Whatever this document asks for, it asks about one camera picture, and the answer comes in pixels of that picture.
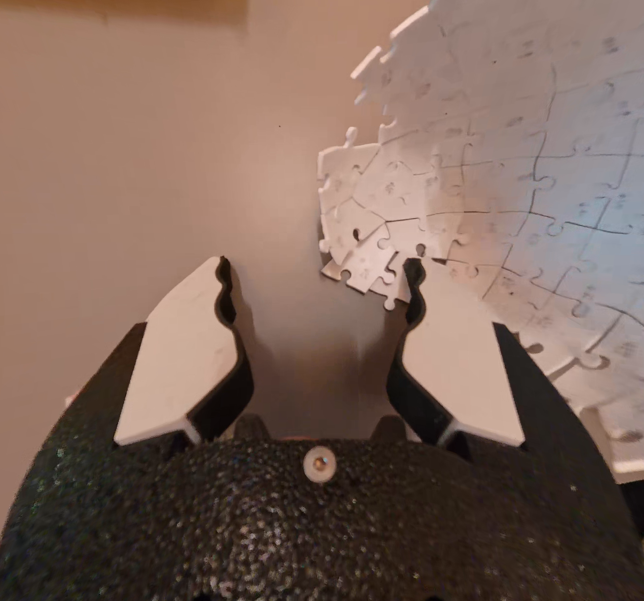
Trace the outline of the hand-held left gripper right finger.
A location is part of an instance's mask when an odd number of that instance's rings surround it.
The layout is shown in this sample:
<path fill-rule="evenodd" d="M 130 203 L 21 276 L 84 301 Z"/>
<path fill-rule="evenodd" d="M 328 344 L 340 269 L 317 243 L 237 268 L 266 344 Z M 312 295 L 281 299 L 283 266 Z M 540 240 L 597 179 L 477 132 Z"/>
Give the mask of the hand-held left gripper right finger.
<path fill-rule="evenodd" d="M 407 259 L 407 328 L 388 373 L 391 406 L 421 442 L 460 432 L 518 447 L 524 431 L 491 311 L 432 259 Z"/>

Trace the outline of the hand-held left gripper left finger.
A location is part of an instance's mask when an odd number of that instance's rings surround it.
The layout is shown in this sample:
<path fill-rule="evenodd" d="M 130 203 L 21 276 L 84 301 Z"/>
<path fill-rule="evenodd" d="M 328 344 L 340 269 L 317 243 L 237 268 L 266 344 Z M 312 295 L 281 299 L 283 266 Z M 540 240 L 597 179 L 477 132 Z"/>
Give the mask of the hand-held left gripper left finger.
<path fill-rule="evenodd" d="M 192 444 L 222 436 L 254 394 L 235 327 L 229 259 L 211 257 L 147 317 L 114 442 L 182 433 Z"/>

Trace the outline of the single jigsaw puzzle piece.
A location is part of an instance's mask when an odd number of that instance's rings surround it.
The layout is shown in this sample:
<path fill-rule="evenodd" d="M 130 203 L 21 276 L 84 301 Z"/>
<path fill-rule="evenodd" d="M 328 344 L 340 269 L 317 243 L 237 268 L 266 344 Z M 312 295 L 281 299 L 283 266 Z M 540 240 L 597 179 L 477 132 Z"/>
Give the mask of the single jigsaw puzzle piece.
<path fill-rule="evenodd" d="M 361 293 L 370 290 L 383 296 L 384 308 L 391 311 L 396 301 L 410 301 L 403 269 L 406 259 L 392 248 L 357 247 L 346 260 L 345 270 L 350 273 L 346 284 Z"/>

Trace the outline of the colourful cartoon puzzle ball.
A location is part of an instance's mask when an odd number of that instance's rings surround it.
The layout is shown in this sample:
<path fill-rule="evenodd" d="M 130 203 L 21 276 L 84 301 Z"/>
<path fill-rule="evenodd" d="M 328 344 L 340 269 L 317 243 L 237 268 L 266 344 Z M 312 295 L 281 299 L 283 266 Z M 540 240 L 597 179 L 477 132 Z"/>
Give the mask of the colourful cartoon puzzle ball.
<path fill-rule="evenodd" d="M 391 122 L 318 154 L 321 273 L 444 260 L 643 480 L 643 0 L 426 0 L 351 78 Z"/>

